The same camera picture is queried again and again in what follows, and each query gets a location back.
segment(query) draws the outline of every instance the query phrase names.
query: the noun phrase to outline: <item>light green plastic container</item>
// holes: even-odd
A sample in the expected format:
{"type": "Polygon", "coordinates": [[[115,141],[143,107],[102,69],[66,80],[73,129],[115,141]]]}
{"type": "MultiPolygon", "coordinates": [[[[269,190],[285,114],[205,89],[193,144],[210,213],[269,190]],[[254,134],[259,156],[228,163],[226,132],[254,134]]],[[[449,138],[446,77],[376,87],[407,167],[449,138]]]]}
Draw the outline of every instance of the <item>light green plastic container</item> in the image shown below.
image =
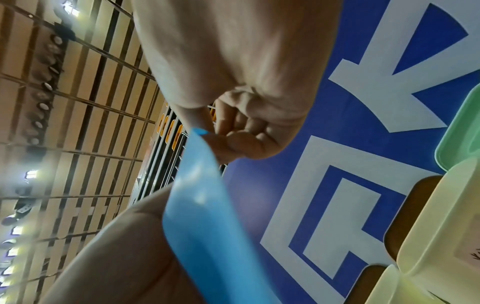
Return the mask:
{"type": "Polygon", "coordinates": [[[473,156],[480,156],[480,85],[470,91],[435,150],[445,171],[473,156]]]}

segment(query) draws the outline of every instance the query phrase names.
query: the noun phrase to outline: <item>blue plastic tab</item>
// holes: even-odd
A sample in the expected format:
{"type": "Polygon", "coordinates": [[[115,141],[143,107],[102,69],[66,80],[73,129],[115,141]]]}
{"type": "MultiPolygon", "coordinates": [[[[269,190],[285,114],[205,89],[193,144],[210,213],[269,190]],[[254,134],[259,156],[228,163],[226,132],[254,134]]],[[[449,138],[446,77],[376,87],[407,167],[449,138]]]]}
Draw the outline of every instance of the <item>blue plastic tab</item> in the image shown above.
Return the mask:
{"type": "Polygon", "coordinates": [[[210,304],[270,304],[270,285],[208,144],[191,132],[163,215],[173,252],[210,304]]]}

